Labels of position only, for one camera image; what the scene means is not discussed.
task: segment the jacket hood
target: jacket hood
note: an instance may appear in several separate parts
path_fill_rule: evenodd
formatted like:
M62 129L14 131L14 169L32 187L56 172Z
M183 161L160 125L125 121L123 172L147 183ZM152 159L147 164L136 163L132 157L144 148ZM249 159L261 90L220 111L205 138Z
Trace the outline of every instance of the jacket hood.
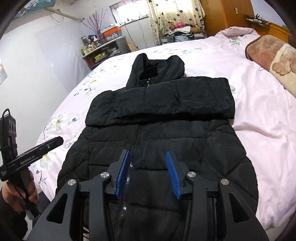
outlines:
M185 74L184 62L174 55L166 60L150 60L145 53L138 55L132 66L127 89L144 87L178 79Z

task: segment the jacket sleeve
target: jacket sleeve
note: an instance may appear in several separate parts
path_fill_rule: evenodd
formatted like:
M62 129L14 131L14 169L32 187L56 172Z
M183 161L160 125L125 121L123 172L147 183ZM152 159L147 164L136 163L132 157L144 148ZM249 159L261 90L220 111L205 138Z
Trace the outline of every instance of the jacket sleeve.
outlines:
M28 231L25 220L26 213L15 212L3 199L2 189L0 191L0 218L10 227L19 239L22 239Z

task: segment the bed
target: bed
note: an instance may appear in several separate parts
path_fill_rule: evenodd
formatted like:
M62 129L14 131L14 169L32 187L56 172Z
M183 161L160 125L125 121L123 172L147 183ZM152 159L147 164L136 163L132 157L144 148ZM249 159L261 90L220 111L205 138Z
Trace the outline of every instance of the bed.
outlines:
M85 127L95 96L123 88L140 53L149 59L178 55L186 76L225 77L235 99L231 124L252 161L258 180L257 218L262 226L277 227L296 209L296 99L268 71L245 57L247 44L259 35L254 29L231 27L215 37L171 43L120 55L94 69L63 101L41 133L37 144L56 136L61 147L30 169L40 190L52 200L66 154Z

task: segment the brown blanket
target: brown blanket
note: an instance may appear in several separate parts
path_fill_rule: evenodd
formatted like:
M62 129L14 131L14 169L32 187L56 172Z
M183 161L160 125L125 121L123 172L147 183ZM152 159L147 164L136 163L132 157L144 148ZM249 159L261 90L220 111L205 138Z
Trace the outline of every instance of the brown blanket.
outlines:
M246 57L274 75L296 97L296 49L284 41L264 35L249 43Z

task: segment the black puffer jacket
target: black puffer jacket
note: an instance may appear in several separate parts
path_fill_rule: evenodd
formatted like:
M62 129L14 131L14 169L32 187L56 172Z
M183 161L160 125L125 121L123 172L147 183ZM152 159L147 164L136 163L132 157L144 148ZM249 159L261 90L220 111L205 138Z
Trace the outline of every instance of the black puffer jacket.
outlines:
M256 212L256 174L228 123L235 106L227 79L183 76L178 56L148 60L140 54L126 88L93 100L86 128L59 173L57 191L71 178L92 179L118 161L123 149L131 151L124 200L110 201L117 240L182 240L187 201L173 194L165 164L169 149L189 170L233 181Z

